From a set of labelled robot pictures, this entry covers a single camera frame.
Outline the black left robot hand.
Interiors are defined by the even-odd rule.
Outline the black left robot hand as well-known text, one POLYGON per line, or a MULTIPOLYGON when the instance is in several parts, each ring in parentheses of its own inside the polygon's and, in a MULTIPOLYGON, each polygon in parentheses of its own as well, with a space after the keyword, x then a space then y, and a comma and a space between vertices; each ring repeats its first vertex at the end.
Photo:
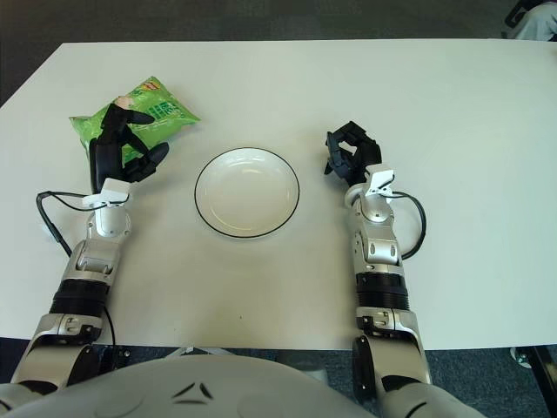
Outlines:
POLYGON ((100 193, 107 179, 127 183, 140 182, 156 172, 168 154, 167 142, 151 149, 131 130, 129 124, 149 125, 155 118, 139 111, 127 110, 110 104, 101 122, 101 133, 89 143, 91 190, 100 193), (123 163, 123 147, 130 145, 140 154, 123 163))

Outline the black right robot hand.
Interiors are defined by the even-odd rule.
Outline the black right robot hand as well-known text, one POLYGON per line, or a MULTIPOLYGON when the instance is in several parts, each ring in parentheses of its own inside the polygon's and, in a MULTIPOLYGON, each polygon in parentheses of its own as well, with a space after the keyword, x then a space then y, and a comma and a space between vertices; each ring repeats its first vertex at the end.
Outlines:
POLYGON ((334 172, 349 186, 366 182, 366 168, 382 163, 381 150, 376 141, 353 121, 326 134, 329 152, 324 174, 334 172))

